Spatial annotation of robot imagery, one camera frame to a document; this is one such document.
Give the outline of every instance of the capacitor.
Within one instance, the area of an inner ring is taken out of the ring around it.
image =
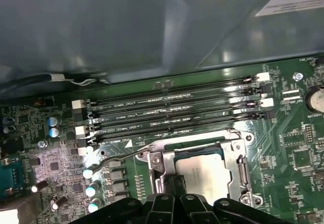
[[[83,171],[83,173],[82,173],[82,175],[83,175],[83,177],[85,178],[85,179],[90,179],[90,178],[92,178],[92,176],[93,176],[93,171],[92,171],[92,169],[93,168],[95,168],[97,166],[97,164],[92,164],[91,166],[89,166],[87,169],[85,169],[84,171]]]
[[[48,120],[47,120],[47,124],[50,126],[50,127],[55,127],[55,126],[58,126],[62,123],[62,119],[59,118],[59,117],[50,117]]]
[[[8,126],[3,129],[3,132],[5,134],[13,134],[13,133],[15,133],[15,131],[16,131],[16,128],[14,126]]]
[[[63,135],[63,130],[60,127],[55,127],[50,129],[50,137],[61,137]]]
[[[305,95],[305,106],[312,113],[324,113],[324,88],[312,87]]]
[[[15,120],[12,117],[6,117],[6,118],[2,119],[2,123],[5,125],[12,125],[12,124],[14,124],[14,121]]]
[[[90,213],[97,211],[101,207],[101,204],[102,202],[100,199],[97,198],[93,199],[88,206],[88,211]]]
[[[31,187],[31,191],[33,193],[36,193],[36,192],[41,191],[42,189],[46,188],[48,185],[49,185],[49,183],[46,180],[40,181],[39,183],[37,183],[33,187]]]
[[[98,145],[90,145],[86,147],[87,154],[91,154],[99,148]]]
[[[63,195],[60,199],[58,199],[56,202],[52,204],[53,210],[58,210],[62,205],[64,205],[67,202],[67,197]]]
[[[86,152],[87,154],[91,154],[95,151],[95,148],[93,146],[87,146],[86,147]]]
[[[101,182],[99,180],[96,180],[92,182],[87,188],[86,188],[86,195],[88,197],[94,197],[101,187]]]

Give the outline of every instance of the white label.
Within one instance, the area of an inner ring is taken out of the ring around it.
[[[255,16],[259,17],[323,7],[324,0],[270,0]]]

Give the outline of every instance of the chip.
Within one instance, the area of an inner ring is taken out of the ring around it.
[[[63,187],[62,186],[57,186],[55,188],[56,192],[60,192],[60,191],[63,191]]]
[[[295,167],[297,169],[311,166],[311,156],[308,150],[297,150],[294,152],[293,156],[295,161]]]
[[[51,171],[59,170],[59,164],[58,162],[52,162],[50,164]]]
[[[38,166],[41,164],[41,160],[39,158],[32,158],[30,160],[30,165],[31,166]]]
[[[66,140],[67,141],[72,141],[72,140],[75,140],[75,133],[74,132],[68,132],[66,133]]]
[[[77,154],[77,149],[71,149],[71,155],[76,155]]]
[[[291,198],[291,201],[292,201],[292,203],[297,203],[298,202],[298,199],[297,199],[297,197],[292,197]]]
[[[28,115],[23,115],[19,117],[19,122],[20,123],[27,123],[29,121]]]
[[[61,222],[63,222],[63,221],[69,221],[69,216],[68,216],[68,214],[63,214],[63,215],[61,215]]]
[[[314,211],[307,213],[307,220],[309,223],[315,223],[316,222],[316,213]]]
[[[73,185],[73,191],[74,192],[82,191],[82,185],[81,184],[74,184]]]

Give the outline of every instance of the white connector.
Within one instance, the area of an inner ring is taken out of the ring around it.
[[[82,109],[85,108],[86,104],[84,100],[74,100],[72,101],[72,109]]]
[[[273,98],[261,99],[260,102],[262,108],[273,107],[274,105]]]
[[[75,135],[76,136],[81,136],[81,135],[85,135],[87,134],[89,131],[87,130],[87,127],[86,126],[77,126],[75,128]]]
[[[261,72],[256,75],[256,78],[257,78],[257,82],[269,81],[270,74],[269,72]]]

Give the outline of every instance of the electrolytic capacitor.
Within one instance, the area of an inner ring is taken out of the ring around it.
[[[91,153],[93,153],[95,150],[97,150],[98,149],[98,145],[91,145],[91,146],[87,146],[86,147],[86,152],[87,152],[87,154],[91,154]]]
[[[61,137],[63,135],[63,130],[60,127],[51,128],[49,132],[50,137]]]
[[[6,118],[3,118],[2,119],[2,123],[4,124],[4,125],[12,125],[12,124],[14,124],[14,118],[12,118],[12,117],[6,117]]]
[[[41,191],[42,189],[46,188],[48,185],[49,185],[49,183],[46,180],[40,181],[39,183],[37,183],[33,187],[31,187],[31,191],[33,193],[36,193],[36,192]]]
[[[5,134],[13,134],[13,133],[15,133],[15,131],[16,131],[16,128],[14,126],[8,126],[3,129],[3,132]]]
[[[97,164],[92,164],[91,166],[89,166],[87,169],[85,169],[84,171],[83,171],[83,173],[82,173],[82,175],[83,175],[83,177],[85,178],[85,179],[90,179],[90,178],[92,178],[92,176],[93,176],[93,171],[92,171],[92,169],[93,168],[95,168],[97,166]]]
[[[97,191],[99,190],[99,188],[101,187],[101,182],[96,180],[94,182],[92,182],[87,188],[86,188],[86,195],[88,197],[94,197],[97,193]]]
[[[88,211],[90,213],[97,211],[101,207],[101,204],[102,202],[100,199],[97,198],[93,199],[88,206]]]
[[[56,202],[52,204],[53,210],[58,210],[62,205],[64,205],[67,202],[67,197],[63,195],[60,199],[58,199]]]
[[[50,117],[48,120],[47,120],[47,124],[50,126],[50,127],[55,127],[55,126],[58,126],[62,123],[62,119],[59,118],[59,117]]]

